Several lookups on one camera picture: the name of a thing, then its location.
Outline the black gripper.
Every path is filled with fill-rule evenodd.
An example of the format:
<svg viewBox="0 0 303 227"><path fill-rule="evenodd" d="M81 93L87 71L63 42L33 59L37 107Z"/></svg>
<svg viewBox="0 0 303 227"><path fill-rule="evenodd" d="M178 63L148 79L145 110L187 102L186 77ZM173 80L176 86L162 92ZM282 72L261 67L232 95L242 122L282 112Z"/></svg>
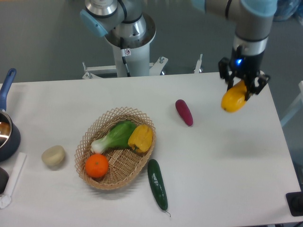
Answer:
<svg viewBox="0 0 303 227"><path fill-rule="evenodd" d="M223 57L218 62L218 69L220 78L224 79L227 84L227 91L234 85L233 72L237 72L236 77L244 79L246 86L245 101L248 101L253 95L258 95L270 80L270 76L260 70L263 55L263 52L258 55L245 55L244 48L240 46L236 50L232 50L230 60Z"/></svg>

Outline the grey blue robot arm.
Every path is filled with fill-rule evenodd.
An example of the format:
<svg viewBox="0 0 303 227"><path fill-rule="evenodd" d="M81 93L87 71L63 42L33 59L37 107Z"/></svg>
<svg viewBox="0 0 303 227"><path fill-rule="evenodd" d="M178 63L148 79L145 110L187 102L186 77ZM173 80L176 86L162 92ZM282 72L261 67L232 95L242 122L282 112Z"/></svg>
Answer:
<svg viewBox="0 0 303 227"><path fill-rule="evenodd" d="M245 84L245 99L259 94L269 80L260 65L273 17L275 0L194 0L192 5L236 23L230 58L218 63L220 77L234 86L234 78ZM150 43L156 28L152 18L143 13L138 0L87 0L80 18L97 37L105 37L114 51L119 77L149 76Z"/></svg>

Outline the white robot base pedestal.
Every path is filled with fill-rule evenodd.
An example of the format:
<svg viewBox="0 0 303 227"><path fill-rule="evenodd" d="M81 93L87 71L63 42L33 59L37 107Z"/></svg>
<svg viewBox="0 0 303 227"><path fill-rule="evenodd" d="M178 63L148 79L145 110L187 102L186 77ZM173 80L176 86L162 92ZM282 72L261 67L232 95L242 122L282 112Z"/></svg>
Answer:
<svg viewBox="0 0 303 227"><path fill-rule="evenodd" d="M81 11L80 17L92 33L105 37L115 59L115 66L89 67L87 73L108 74L115 71L119 78L164 75L168 58L161 56L156 62L150 62L150 44L155 38L156 26L149 15L142 13L137 21L120 23L110 31L85 10Z"/></svg>

